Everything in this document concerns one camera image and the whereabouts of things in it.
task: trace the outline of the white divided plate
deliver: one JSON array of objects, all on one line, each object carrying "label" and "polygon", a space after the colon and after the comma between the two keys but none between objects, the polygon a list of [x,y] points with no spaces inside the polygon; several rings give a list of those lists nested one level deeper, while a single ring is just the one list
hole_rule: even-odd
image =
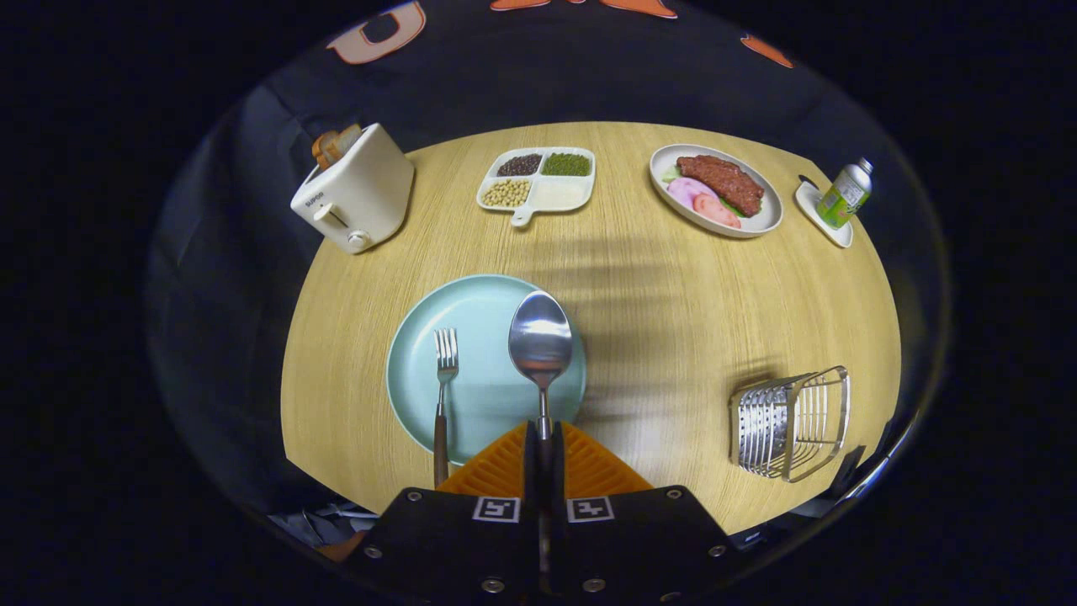
[{"label": "white divided plate", "polygon": [[[501,168],[502,164],[516,156],[532,153],[542,154],[542,160],[538,164],[538,169],[535,170],[533,174],[498,177],[498,169]],[[590,174],[586,177],[543,174],[542,169],[546,166],[546,160],[549,159],[550,154],[555,153],[575,153],[585,156],[591,161]],[[528,198],[523,201],[523,203],[512,207],[489,206],[482,202],[482,196],[486,195],[486,192],[489,191],[494,183],[513,180],[531,182],[531,189],[528,192]],[[551,189],[558,191],[561,195],[542,195],[543,193],[550,193]],[[475,194],[475,201],[487,210],[512,212],[513,219],[510,223],[513,226],[523,227],[531,221],[531,215],[535,212],[565,212],[568,210],[575,210],[576,208],[579,208],[581,206],[587,203],[587,200],[591,198],[591,192],[593,189],[595,154],[591,153],[591,150],[584,147],[520,147],[518,150],[507,151],[499,155],[498,159],[493,160],[490,169],[486,171],[486,178],[482,179],[482,183],[478,186],[478,193]]]}]

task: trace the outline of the light blue plate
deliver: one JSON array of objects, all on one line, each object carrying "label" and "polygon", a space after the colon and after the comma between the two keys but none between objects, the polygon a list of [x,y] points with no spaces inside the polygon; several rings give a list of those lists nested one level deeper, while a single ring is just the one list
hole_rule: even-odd
[{"label": "light blue plate", "polygon": [[[396,330],[386,365],[389,403],[404,429],[431,451],[437,409],[434,330],[457,329],[460,372],[446,389],[449,460],[463,465],[491,442],[538,417],[538,387],[508,357],[516,308],[538,286],[499,274],[466,276],[423,297]],[[584,400],[587,360],[572,325],[572,363],[549,389],[550,417],[572,423]]]}]

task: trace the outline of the fork handle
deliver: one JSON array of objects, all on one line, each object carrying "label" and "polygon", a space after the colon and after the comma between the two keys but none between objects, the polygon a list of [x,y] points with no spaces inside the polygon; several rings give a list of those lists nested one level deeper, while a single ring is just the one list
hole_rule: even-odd
[{"label": "fork handle", "polygon": [[449,449],[445,438],[445,415],[434,418],[434,489],[449,479]]}]

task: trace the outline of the fork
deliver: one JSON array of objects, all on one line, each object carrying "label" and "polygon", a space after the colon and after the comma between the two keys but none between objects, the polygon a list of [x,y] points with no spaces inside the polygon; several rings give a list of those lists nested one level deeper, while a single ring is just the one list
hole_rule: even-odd
[{"label": "fork", "polygon": [[460,371],[457,356],[457,329],[442,328],[434,332],[437,350],[437,417],[434,418],[434,488],[449,478],[449,447],[445,429],[445,385]]}]

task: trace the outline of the orange lettering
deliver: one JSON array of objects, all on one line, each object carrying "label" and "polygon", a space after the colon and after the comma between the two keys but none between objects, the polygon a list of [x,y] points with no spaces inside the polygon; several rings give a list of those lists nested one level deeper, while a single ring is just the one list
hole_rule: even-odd
[{"label": "orange lettering", "polygon": [[493,11],[515,11],[516,9],[530,9],[549,4],[549,0],[494,0],[490,4]]},{"label": "orange lettering", "polygon": [[741,43],[778,65],[793,69],[793,61],[785,58],[785,55],[783,55],[781,51],[774,48],[758,38],[753,38],[751,33],[745,32],[741,38]]},{"label": "orange lettering", "polygon": [[667,19],[676,18],[676,13],[667,9],[662,4],[662,0],[599,0],[599,2],[602,2],[606,6],[613,6],[614,9],[646,13],[648,15]]},{"label": "orange lettering", "polygon": [[393,51],[398,51],[426,26],[426,14],[422,12],[418,1],[396,6],[382,15],[391,15],[396,22],[396,33],[387,40],[377,43],[370,42],[363,33],[363,28],[369,22],[364,22],[337,37],[336,40],[330,42],[326,48],[333,48],[341,59],[349,64],[368,64]]}]

